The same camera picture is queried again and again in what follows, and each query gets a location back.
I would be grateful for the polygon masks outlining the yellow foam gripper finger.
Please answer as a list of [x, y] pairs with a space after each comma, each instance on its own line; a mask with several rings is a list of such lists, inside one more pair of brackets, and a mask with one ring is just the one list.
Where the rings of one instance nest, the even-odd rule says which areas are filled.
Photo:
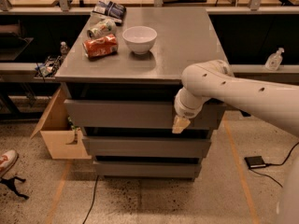
[[182, 133], [190, 125], [190, 123], [189, 119], [175, 115], [172, 133]]

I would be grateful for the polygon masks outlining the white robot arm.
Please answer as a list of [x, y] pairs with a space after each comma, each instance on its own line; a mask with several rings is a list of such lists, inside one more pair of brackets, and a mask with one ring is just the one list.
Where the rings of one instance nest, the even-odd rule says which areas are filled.
[[[181, 83], [174, 102], [173, 133], [182, 133], [206, 101], [217, 99], [299, 136], [298, 86], [235, 77], [222, 60], [186, 67]], [[292, 162], [284, 183], [275, 224], [299, 224], [299, 159]]]

